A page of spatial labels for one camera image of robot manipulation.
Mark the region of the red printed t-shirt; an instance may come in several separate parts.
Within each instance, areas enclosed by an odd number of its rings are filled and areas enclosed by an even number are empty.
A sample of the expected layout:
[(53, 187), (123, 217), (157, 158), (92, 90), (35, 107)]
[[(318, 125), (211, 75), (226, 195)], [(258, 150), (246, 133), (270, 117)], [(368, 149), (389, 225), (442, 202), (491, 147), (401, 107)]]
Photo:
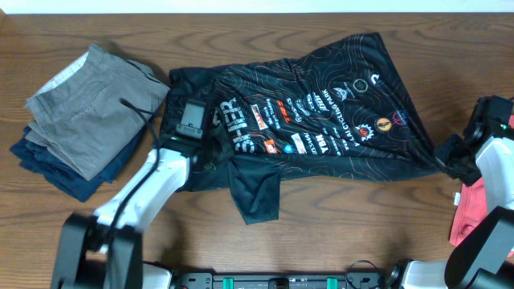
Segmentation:
[(472, 185), (462, 185), (460, 193), (454, 193), (455, 216), (451, 226), (450, 243), (458, 246), (486, 217), (487, 199), (483, 178)]

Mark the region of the black cycling jersey orange lines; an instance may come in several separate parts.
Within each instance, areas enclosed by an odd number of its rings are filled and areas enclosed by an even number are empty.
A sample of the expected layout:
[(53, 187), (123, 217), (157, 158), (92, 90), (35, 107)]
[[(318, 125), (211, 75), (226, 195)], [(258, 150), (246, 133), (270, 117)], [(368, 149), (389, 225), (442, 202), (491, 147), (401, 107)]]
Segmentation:
[(246, 224), (279, 217), (283, 180), (310, 176), (404, 181), (437, 172), (434, 147), (382, 37), (351, 35), (298, 59), (169, 73), (160, 134), (186, 102), (206, 104), (204, 140), (219, 158)]

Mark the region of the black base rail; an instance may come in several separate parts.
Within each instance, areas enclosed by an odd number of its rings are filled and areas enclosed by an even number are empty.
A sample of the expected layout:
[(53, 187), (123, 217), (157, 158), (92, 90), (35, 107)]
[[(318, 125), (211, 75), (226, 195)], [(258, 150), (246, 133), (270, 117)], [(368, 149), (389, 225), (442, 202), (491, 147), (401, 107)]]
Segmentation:
[(353, 289), (380, 288), (379, 272), (331, 275), (216, 275), (184, 273), (173, 279), (173, 289)]

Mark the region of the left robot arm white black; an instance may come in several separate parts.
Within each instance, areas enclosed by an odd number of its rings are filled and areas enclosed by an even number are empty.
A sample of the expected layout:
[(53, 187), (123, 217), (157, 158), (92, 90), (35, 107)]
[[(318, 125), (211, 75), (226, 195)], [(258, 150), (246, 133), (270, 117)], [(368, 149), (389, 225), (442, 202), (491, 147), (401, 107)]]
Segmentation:
[(154, 141), (145, 164), (91, 216), (63, 224), (51, 279), (53, 288), (171, 288), (173, 273), (145, 263), (143, 234), (198, 161), (232, 154), (220, 140), (167, 135)]

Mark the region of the folded navy blue garment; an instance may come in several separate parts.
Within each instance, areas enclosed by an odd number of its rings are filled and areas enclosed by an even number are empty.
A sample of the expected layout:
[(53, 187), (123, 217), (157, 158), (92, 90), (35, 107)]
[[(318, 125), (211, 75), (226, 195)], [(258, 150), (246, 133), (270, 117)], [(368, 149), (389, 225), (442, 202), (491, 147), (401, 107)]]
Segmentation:
[(134, 112), (109, 116), (37, 115), (10, 151), (20, 165), (57, 189), (87, 201), (113, 182), (132, 156), (145, 123)]

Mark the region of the folded grey trousers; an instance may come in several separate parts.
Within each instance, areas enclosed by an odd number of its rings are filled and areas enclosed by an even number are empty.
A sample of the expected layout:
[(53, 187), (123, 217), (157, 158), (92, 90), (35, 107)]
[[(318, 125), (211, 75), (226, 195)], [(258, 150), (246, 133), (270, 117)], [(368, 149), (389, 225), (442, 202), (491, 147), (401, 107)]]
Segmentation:
[(27, 139), (91, 180), (147, 119), (121, 101), (155, 112), (168, 91), (148, 66), (92, 44), (27, 99), (34, 117)]

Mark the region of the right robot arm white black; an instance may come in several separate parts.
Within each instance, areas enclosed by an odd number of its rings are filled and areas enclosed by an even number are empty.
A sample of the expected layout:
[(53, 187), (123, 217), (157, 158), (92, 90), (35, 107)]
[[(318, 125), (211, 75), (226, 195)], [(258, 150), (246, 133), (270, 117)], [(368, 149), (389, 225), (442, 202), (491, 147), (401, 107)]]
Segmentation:
[(462, 136), (452, 135), (435, 156), (443, 172), (465, 185), (483, 180), (487, 215), (442, 262), (408, 262), (398, 288), (511, 288), (513, 265), (513, 102), (477, 100)]

